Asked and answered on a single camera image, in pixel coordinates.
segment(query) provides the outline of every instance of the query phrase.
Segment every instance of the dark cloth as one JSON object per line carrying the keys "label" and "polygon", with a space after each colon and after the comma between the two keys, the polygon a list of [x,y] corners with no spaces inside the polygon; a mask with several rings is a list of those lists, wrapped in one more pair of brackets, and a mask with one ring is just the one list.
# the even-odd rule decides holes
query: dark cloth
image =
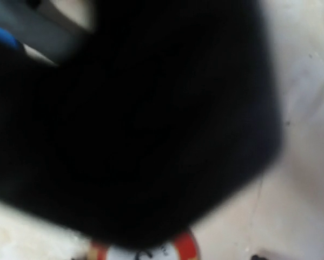
{"label": "dark cloth", "polygon": [[155,245],[259,173],[281,135],[256,1],[97,3],[48,67],[0,45],[0,200],[105,243]]}

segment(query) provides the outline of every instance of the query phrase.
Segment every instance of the gray object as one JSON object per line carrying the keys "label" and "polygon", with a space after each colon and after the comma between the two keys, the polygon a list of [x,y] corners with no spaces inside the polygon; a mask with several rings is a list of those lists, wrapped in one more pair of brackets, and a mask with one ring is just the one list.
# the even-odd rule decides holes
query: gray object
{"label": "gray object", "polygon": [[0,27],[56,63],[76,52],[88,35],[48,0],[38,9],[25,0],[0,0]]}

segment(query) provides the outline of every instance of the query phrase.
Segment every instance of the blue stripe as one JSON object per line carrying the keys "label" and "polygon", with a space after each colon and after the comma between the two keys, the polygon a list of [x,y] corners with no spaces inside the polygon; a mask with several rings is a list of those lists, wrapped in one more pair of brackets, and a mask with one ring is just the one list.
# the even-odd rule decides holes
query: blue stripe
{"label": "blue stripe", "polygon": [[4,43],[14,49],[19,49],[16,39],[6,30],[0,28],[0,42]]}

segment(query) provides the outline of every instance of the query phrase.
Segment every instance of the white floor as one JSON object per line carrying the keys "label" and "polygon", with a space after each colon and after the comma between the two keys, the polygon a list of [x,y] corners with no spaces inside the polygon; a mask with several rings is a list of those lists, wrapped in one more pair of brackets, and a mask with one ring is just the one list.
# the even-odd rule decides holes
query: white floor
{"label": "white floor", "polygon": [[[93,25],[85,0],[55,3],[79,24]],[[285,148],[261,178],[193,231],[203,260],[249,260],[255,253],[270,260],[324,260],[324,0],[262,4]],[[0,206],[0,260],[69,260],[86,247],[71,231]]]}

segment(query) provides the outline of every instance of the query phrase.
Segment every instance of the blue cable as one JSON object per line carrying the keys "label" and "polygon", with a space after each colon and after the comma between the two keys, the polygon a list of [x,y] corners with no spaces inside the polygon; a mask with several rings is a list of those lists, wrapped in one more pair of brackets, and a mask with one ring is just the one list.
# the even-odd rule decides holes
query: blue cable
{"label": "blue cable", "polygon": [[13,49],[21,49],[21,44],[6,30],[0,28],[0,42],[6,44]]}

